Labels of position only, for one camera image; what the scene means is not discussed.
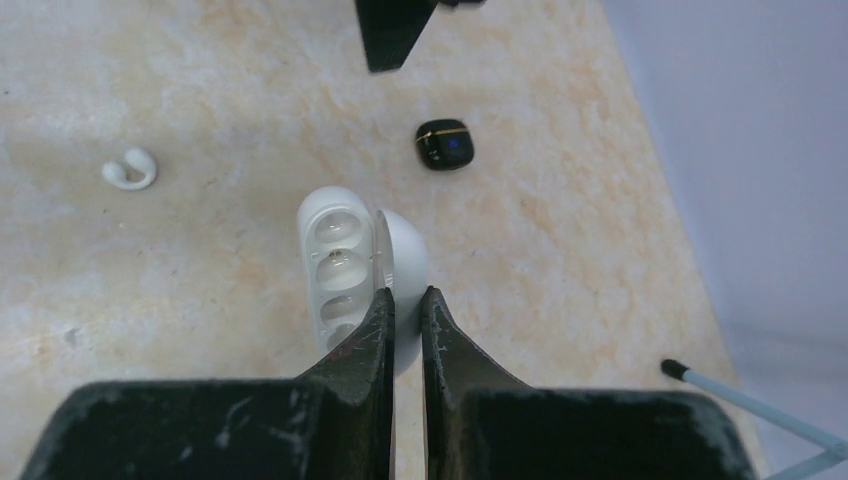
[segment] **small black box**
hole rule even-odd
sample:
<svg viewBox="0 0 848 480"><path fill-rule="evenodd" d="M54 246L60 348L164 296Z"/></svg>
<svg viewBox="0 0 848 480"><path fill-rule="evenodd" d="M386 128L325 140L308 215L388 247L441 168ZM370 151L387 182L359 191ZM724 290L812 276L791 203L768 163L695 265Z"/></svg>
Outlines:
<svg viewBox="0 0 848 480"><path fill-rule="evenodd" d="M471 134L459 120L433 120L421 125L415 134L415 146L431 170L456 170L474 159Z"/></svg>

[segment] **white plastic container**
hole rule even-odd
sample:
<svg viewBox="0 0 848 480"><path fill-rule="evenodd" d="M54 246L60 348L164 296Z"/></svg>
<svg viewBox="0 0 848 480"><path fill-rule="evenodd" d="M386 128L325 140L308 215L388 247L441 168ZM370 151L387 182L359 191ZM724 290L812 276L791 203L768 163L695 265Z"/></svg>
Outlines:
<svg viewBox="0 0 848 480"><path fill-rule="evenodd" d="M395 302L395 375L421 350L418 304L429 262L421 234L405 218L378 210L342 187L310 193L297 213L315 344L329 353L362 323L374 291L389 287Z"/></svg>

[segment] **black rubber cap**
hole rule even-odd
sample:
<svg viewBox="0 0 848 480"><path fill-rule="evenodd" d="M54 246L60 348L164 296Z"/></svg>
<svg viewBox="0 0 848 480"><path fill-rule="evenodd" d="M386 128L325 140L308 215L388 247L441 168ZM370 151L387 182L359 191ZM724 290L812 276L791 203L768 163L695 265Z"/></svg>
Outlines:
<svg viewBox="0 0 848 480"><path fill-rule="evenodd" d="M663 373L668 375L669 377L683 382L683 374L686 373L687 370L689 370L689 367L683 365L677 360L666 358L662 361L662 363L660 363L660 370L662 370Z"/></svg>

